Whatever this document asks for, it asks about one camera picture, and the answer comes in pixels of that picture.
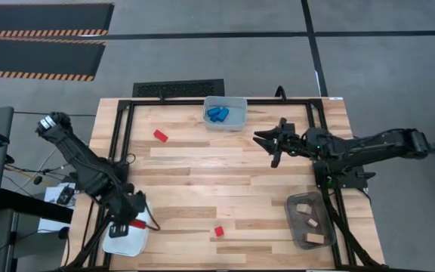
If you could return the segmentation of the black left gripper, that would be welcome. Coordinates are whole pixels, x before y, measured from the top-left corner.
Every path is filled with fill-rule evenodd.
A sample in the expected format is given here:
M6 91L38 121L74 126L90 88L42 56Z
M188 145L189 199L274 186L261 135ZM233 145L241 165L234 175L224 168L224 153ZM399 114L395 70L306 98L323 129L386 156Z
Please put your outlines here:
M136 217L144 212L145 228L147 230L160 230L160 225L153 216L150 204L142 191L134 194L124 194L117 198L118 202L111 205L109 213L111 222L109 237L118 238L128 235L130 225L137 225Z

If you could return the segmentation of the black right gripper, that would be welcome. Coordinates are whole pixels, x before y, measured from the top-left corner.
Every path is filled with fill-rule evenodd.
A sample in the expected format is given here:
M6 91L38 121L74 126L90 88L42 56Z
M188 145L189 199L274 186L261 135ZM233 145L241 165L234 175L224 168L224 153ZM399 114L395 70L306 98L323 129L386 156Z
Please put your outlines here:
M282 153L289 156L308 157L304 141L301 136L295 133L295 124L288 123L281 118L279 124L269 131L256 131L253 141L261 146L269 154L272 154L272 167L277 167L281 160Z

